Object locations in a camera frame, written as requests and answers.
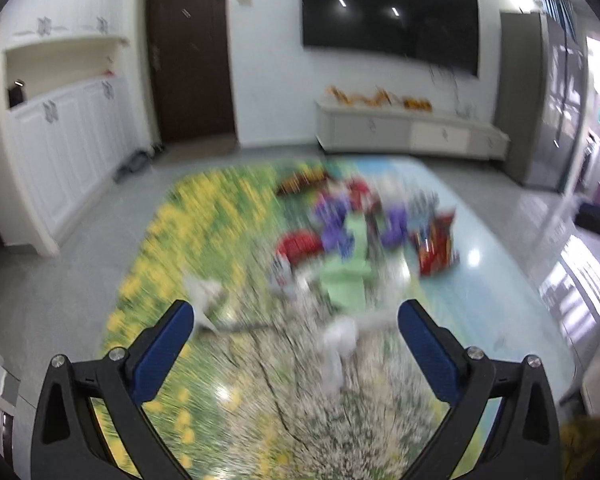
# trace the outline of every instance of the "refrigerator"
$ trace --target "refrigerator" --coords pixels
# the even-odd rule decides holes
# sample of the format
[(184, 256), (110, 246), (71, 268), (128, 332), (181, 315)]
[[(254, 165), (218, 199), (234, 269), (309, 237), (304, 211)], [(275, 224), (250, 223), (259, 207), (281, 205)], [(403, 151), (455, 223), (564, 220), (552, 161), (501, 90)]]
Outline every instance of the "refrigerator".
[(504, 171), (522, 186), (561, 190), (580, 126), (586, 63), (550, 16), (501, 12), (494, 125), (509, 136)]

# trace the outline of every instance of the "silver bolt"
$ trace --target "silver bolt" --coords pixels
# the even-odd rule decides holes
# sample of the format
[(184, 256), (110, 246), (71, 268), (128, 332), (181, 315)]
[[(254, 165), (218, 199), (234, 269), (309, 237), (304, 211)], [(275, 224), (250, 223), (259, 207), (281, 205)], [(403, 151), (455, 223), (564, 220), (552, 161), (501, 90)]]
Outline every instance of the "silver bolt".
[(54, 356), (53, 359), (51, 359), (51, 365), (53, 368), (59, 368), (64, 364), (64, 356), (58, 354), (57, 356)]
[(117, 346), (109, 351), (109, 359), (112, 361), (120, 361), (125, 356), (125, 349), (122, 346)]
[(466, 349), (466, 354), (474, 361), (479, 361), (484, 357), (484, 352), (477, 346), (469, 346), (469, 348)]
[(532, 368), (539, 368), (540, 365), (542, 364), (542, 361), (540, 360), (540, 358), (537, 355), (529, 355), (526, 358), (526, 363), (531, 366)]

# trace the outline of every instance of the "wall-mounted tv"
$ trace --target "wall-mounted tv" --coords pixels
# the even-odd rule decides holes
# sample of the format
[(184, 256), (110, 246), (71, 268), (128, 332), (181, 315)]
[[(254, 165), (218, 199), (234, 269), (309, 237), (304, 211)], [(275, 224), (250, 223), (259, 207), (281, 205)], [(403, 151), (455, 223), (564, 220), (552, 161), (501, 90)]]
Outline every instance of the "wall-mounted tv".
[(302, 0), (304, 46), (412, 57), (478, 75), (478, 0)]

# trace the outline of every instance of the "tv stand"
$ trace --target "tv stand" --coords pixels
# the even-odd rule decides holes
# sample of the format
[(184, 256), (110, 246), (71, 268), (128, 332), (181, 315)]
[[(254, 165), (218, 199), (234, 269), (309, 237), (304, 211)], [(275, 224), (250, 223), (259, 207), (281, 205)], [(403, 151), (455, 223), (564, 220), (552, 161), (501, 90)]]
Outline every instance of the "tv stand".
[(492, 124), (398, 105), (316, 101), (318, 142), (325, 152), (413, 153), (504, 160), (509, 137)]

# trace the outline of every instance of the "curtain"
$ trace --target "curtain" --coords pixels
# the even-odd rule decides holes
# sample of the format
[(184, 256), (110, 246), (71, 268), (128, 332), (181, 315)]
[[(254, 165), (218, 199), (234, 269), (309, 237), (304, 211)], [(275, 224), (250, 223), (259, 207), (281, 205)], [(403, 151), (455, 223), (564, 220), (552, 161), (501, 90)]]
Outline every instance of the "curtain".
[(542, 0), (542, 8), (578, 43), (576, 38), (575, 21), (573, 19), (573, 4), (569, 0)]

